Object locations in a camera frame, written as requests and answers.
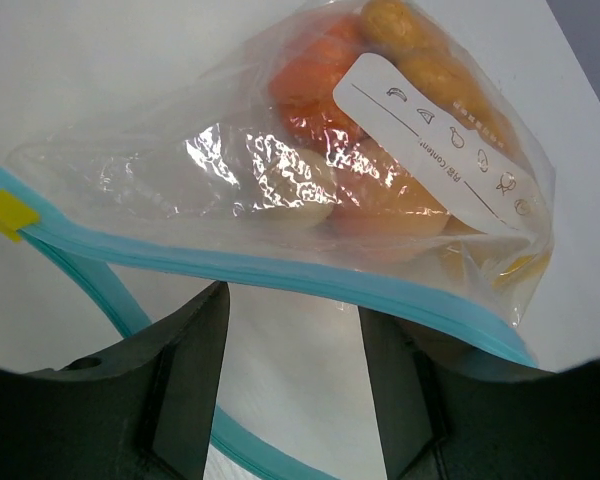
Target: potato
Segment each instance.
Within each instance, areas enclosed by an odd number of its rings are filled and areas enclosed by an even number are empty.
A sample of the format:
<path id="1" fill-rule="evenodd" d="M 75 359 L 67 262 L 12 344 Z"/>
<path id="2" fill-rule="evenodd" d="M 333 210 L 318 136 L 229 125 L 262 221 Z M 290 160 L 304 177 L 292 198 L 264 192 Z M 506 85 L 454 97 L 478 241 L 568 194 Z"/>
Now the potato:
<path id="1" fill-rule="evenodd" d="M 285 228 L 311 228 L 332 212 L 336 176 L 323 155 L 307 149 L 280 151 L 258 179 L 263 218 Z"/>
<path id="2" fill-rule="evenodd" d="M 400 0 L 371 0 L 360 18 L 364 36 L 391 60 L 414 48 L 448 49 L 446 34 Z"/>
<path id="3" fill-rule="evenodd" d="M 450 114 L 458 115 L 454 107 L 458 104 L 478 119 L 487 116 L 488 99 L 458 59 L 435 51 L 414 52 L 402 57 L 397 67 L 424 96 Z"/>
<path id="4" fill-rule="evenodd" d="M 480 131 L 482 140 L 512 160 L 521 154 L 520 142 L 516 136 L 516 132 L 504 114 L 492 109 L 482 119 L 482 124 L 484 125 Z"/>
<path id="5" fill-rule="evenodd" d="M 341 234 L 430 238 L 449 220 L 446 208 L 372 139 L 335 168 L 338 204 L 330 221 Z"/>

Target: yellow potato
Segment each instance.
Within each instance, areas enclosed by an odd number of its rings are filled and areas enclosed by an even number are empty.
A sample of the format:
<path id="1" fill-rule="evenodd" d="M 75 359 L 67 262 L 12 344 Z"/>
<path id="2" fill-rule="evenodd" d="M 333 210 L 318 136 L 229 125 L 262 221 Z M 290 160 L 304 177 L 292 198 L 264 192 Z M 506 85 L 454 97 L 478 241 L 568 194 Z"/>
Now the yellow potato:
<path id="1" fill-rule="evenodd" d="M 448 49 L 446 34 L 400 0 L 371 0 L 360 18 L 367 40 L 392 60 L 414 48 Z"/>
<path id="2" fill-rule="evenodd" d="M 429 50 L 402 57 L 397 67 L 423 95 L 450 114 L 458 116 L 464 108 L 478 119 L 487 116 L 489 101 L 458 59 Z"/>
<path id="3" fill-rule="evenodd" d="M 493 109 L 482 119 L 482 124 L 480 137 L 486 143 L 511 159 L 521 153 L 520 142 L 513 125 L 502 113 Z"/>
<path id="4" fill-rule="evenodd" d="M 311 228 L 326 219 L 336 203 L 336 176 L 323 155 L 288 149 L 259 178 L 259 213 L 286 228 Z"/>

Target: white surface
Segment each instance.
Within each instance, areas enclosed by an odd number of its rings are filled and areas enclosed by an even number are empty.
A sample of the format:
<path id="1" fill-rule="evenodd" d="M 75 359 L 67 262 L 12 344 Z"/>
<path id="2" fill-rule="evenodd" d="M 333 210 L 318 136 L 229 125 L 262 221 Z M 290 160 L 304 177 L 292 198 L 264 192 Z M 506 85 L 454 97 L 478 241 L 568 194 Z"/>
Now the white surface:
<path id="1" fill-rule="evenodd" d="M 348 480 L 386 478 L 356 307 L 230 286 L 218 405 L 288 455 Z"/>
<path id="2" fill-rule="evenodd" d="M 0 162 L 36 131 L 186 83 L 299 2 L 34 3 L 0 1 Z M 544 368 L 600 356 L 600 105 L 592 89 L 543 0 L 421 3 L 473 53 L 558 171 L 555 255 L 521 332 Z M 176 308 L 180 299 L 165 291 L 163 308 Z M 53 266 L 0 238 L 0 365 L 60 366 L 116 339 Z"/>

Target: gray wall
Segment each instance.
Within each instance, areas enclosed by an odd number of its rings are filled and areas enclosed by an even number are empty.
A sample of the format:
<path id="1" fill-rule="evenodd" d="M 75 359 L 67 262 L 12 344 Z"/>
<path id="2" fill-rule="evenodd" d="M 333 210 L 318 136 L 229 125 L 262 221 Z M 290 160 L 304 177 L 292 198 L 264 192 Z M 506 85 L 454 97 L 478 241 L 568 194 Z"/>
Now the gray wall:
<path id="1" fill-rule="evenodd" d="M 600 99 L 600 0 L 547 0 Z"/>

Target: teal zip closure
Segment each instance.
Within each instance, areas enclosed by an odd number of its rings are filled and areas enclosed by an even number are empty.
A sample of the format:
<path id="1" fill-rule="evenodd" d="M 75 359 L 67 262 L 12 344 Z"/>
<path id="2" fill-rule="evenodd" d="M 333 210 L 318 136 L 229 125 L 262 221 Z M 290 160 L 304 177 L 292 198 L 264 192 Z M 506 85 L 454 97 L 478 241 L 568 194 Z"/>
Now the teal zip closure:
<path id="1" fill-rule="evenodd" d="M 111 299 L 102 294 L 98 282 L 109 275 L 103 270 L 103 266 L 108 269 L 106 263 L 284 289 L 362 305 L 416 321 L 506 360 L 535 366 L 522 340 L 500 318 L 447 292 L 364 272 L 352 274 L 322 265 L 163 247 L 94 232 L 71 222 L 57 208 L 1 168 L 0 189 L 9 191 L 40 214 L 38 224 L 18 233 L 71 276 L 123 335 L 144 328 L 144 313 L 140 315 L 135 307 L 128 306 L 135 304 L 131 299 L 132 302 L 125 307 L 131 308 L 131 311 L 123 315 L 110 302 Z M 96 268 L 99 270 L 86 275 L 85 271 L 89 268 L 85 269 L 85 266 L 89 265 L 91 268 L 99 265 Z M 121 283 L 114 290 L 129 295 Z M 131 317 L 139 323 L 125 325 L 125 318 Z M 211 440 L 214 447 L 233 462 L 263 479 L 333 480 L 333 477 L 298 462 L 255 437 L 218 407 Z"/>

